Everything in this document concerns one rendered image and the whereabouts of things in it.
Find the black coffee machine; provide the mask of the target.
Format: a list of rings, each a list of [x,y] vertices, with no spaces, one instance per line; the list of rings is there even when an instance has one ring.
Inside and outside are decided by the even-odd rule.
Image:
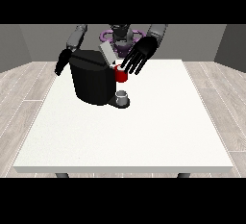
[[[112,105],[118,109],[130,106],[128,96],[120,100],[116,95],[116,83],[127,81],[128,75],[119,79],[116,66],[108,66],[100,51],[78,49],[72,53],[69,64],[79,99],[96,106]]]

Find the pale grey machine lid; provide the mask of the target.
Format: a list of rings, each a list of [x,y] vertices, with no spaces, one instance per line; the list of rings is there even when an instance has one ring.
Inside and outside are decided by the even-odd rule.
[[[102,53],[107,65],[112,65],[116,61],[117,57],[108,41],[101,43],[99,45],[99,50]]]

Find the small grey cup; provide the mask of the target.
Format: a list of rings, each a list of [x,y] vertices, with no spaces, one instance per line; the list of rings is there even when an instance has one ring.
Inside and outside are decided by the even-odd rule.
[[[118,90],[115,93],[116,104],[119,106],[124,106],[128,102],[128,94],[125,90]]]

